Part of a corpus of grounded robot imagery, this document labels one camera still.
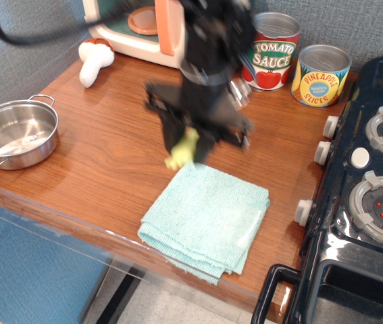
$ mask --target pineapple slices can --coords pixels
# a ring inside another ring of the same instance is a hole
[[[309,45],[299,52],[292,95],[312,107],[335,104],[347,79],[352,58],[332,45]]]
[[[254,21],[257,36],[247,57],[253,64],[255,75],[244,67],[242,77],[256,89],[279,89],[286,84],[301,25],[293,17],[278,12],[259,13]]]

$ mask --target white knob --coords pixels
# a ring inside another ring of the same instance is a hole
[[[335,129],[337,127],[338,117],[337,116],[328,116],[325,127],[324,127],[324,136],[330,140],[334,137]]]
[[[357,169],[366,167],[369,162],[369,153],[363,147],[356,148],[351,155],[351,163]]]
[[[331,147],[331,142],[320,141],[315,150],[314,161],[320,165],[325,165],[326,157],[328,157],[329,148]]]
[[[298,203],[297,211],[295,212],[295,221],[299,225],[305,227],[307,225],[308,217],[310,216],[311,206],[313,206],[312,200],[300,200]]]

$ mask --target toy kitchen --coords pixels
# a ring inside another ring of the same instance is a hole
[[[306,227],[301,269],[270,269],[253,323],[282,281],[294,286],[283,323],[383,323],[383,57],[363,66],[324,136],[315,154],[324,175],[295,215]]]

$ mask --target toy mushroom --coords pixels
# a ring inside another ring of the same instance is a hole
[[[97,79],[99,70],[113,63],[115,52],[105,39],[90,38],[80,44],[78,56],[84,62],[80,71],[80,82],[85,88],[89,88]]]

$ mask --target towel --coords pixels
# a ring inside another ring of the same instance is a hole
[[[189,163],[142,218],[138,236],[177,267],[216,285],[223,272],[242,273],[269,204],[267,189]]]

